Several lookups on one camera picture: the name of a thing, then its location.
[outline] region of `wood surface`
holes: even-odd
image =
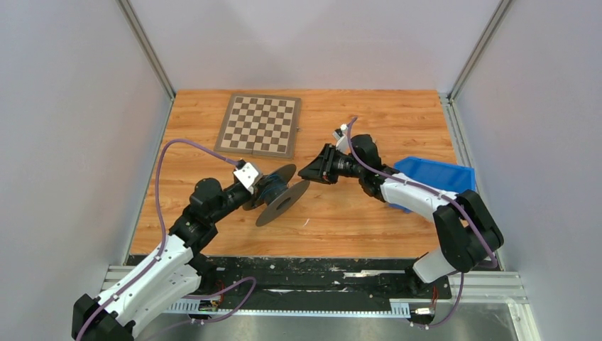
[[[224,112],[235,91],[178,92],[163,143],[192,139],[213,147]],[[407,156],[455,163],[444,114],[435,91],[389,90],[246,90],[255,94],[301,97],[301,131],[292,161],[243,156],[265,173],[287,163],[306,166],[332,143],[332,132],[357,115],[353,133],[370,134],[383,162],[392,166]],[[225,188],[232,167],[202,151],[174,144],[160,175],[160,203],[169,229],[188,204],[195,183],[216,178]],[[160,241],[155,210],[154,174],[141,211],[133,254],[146,254]],[[295,176],[292,183],[300,179]],[[438,245],[434,226],[415,213],[401,210],[363,193],[357,180],[340,178],[336,185],[312,183],[285,214],[256,227],[265,206],[237,210],[217,224],[219,231],[203,250],[207,255],[306,257],[417,257]]]

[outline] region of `checkerboard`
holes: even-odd
[[[301,99],[233,94],[215,151],[292,158]]]

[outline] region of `wire spool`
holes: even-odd
[[[310,186],[307,180],[289,187],[288,182],[294,176],[297,166],[290,164],[283,166],[263,179],[261,193],[258,201],[264,202],[267,207],[259,215],[256,226],[263,226],[286,212]]]

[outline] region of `white wall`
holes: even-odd
[[[498,0],[132,0],[176,89],[449,91]]]
[[[0,46],[0,339],[67,340],[123,259],[170,102],[115,1],[2,1]]]
[[[458,100],[542,339],[599,340],[602,2],[517,0]]]

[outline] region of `floor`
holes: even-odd
[[[215,144],[230,94],[224,90],[179,91],[163,143],[192,139]],[[250,158],[264,173],[287,163],[306,166],[333,142],[332,131],[357,115],[354,134],[370,134],[389,165],[407,156],[455,163],[444,114],[435,91],[392,90],[249,90],[255,94],[301,97],[301,131],[291,161]],[[167,228],[188,204],[195,183],[216,178],[232,183],[227,163],[182,145],[172,145],[160,177],[160,203]],[[292,183],[299,180],[297,176]],[[160,241],[160,228],[150,186],[143,205],[132,254],[146,254]],[[387,207],[363,193],[357,180],[336,185],[312,183],[284,215],[256,227],[257,210],[238,210],[217,224],[219,233],[203,250],[208,255],[417,257],[438,246],[434,226],[422,217]]]

